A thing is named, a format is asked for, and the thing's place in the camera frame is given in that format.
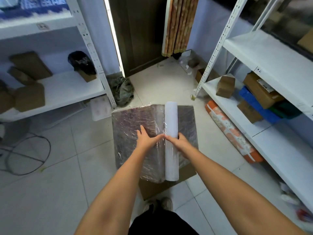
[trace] shelf board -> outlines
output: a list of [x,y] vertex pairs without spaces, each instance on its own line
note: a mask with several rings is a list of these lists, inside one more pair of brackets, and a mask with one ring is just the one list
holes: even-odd
[[262,30],[226,39],[223,47],[313,120],[313,63]]
[[313,212],[313,150],[284,121],[271,125],[263,120],[252,124],[237,108],[243,84],[236,79],[236,90],[229,99],[216,95],[220,78],[202,85],[229,119],[238,127],[264,159]]
[[55,74],[38,82],[42,83],[45,87],[46,105],[25,112],[19,112],[12,108],[0,114],[0,120],[15,121],[105,94],[99,77],[90,82],[85,82],[74,71]]
[[70,11],[4,20],[0,22],[0,40],[73,26],[76,21]]

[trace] white roll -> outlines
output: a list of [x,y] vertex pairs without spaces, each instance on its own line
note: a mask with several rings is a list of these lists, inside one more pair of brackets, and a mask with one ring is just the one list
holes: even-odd
[[[178,137],[177,103],[165,103],[165,133],[173,138]],[[165,140],[165,179],[179,180],[178,150],[169,141]]]

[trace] forearm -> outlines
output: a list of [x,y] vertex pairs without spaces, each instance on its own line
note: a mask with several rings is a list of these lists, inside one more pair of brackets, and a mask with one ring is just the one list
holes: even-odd
[[78,234],[127,234],[145,156],[135,149],[84,215]]
[[239,235],[304,234],[267,199],[194,147],[184,153]]

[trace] hand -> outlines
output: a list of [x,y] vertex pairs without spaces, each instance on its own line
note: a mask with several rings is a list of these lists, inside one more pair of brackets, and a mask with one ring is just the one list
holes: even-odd
[[169,135],[165,135],[165,139],[170,141],[177,149],[183,153],[188,147],[192,147],[190,142],[186,139],[186,137],[182,133],[178,133],[178,138],[173,138]]
[[150,138],[145,130],[145,128],[141,125],[140,130],[137,130],[137,149],[142,149],[144,151],[148,151],[151,149],[160,139],[164,138],[164,134],[159,134],[154,138]]

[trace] door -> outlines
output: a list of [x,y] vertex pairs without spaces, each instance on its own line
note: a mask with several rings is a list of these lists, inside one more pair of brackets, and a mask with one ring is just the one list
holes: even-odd
[[161,55],[166,0],[109,0],[125,76],[165,59]]

